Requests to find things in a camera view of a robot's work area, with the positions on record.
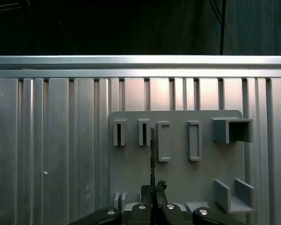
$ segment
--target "gray mounting plate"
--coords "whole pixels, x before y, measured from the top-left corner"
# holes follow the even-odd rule
[[[111,204],[115,193],[139,193],[142,185],[150,184],[148,130],[141,131],[145,128],[144,121],[148,121],[148,128],[155,128],[155,177],[156,181],[167,182],[168,201],[214,202],[215,179],[229,187],[234,186],[235,178],[244,180],[244,145],[214,142],[212,118],[242,117],[236,110],[113,112],[110,115]],[[198,121],[200,131],[190,128]]]

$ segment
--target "corrugated metal wall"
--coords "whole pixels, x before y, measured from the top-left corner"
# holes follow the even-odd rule
[[[177,73],[0,79],[0,225],[66,225],[110,204],[111,112],[216,109],[253,119],[254,142],[244,153],[256,213],[247,221],[268,225],[271,211],[271,224],[281,224],[281,78]]]

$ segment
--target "dark background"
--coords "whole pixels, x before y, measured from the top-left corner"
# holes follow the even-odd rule
[[[0,55],[220,53],[208,0],[31,3],[34,15],[0,12]],[[224,54],[281,55],[281,0],[227,0]]]

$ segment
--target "metal pole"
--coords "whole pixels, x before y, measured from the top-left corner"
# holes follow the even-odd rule
[[[226,17],[226,0],[223,0],[223,2],[222,2],[222,19],[221,19],[221,46],[220,46],[220,55],[223,55],[223,49],[224,49],[225,17]]]

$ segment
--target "silver screw head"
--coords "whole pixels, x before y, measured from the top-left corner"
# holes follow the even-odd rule
[[[170,209],[170,210],[173,210],[173,209],[175,208],[175,206],[172,205],[172,204],[168,204],[168,205],[167,205],[167,208]]]
[[[109,210],[109,211],[107,211],[107,214],[108,215],[113,215],[113,214],[115,214],[116,212],[114,211],[114,210]]]
[[[206,210],[199,210],[199,213],[202,214],[202,215],[207,215],[208,212]]]

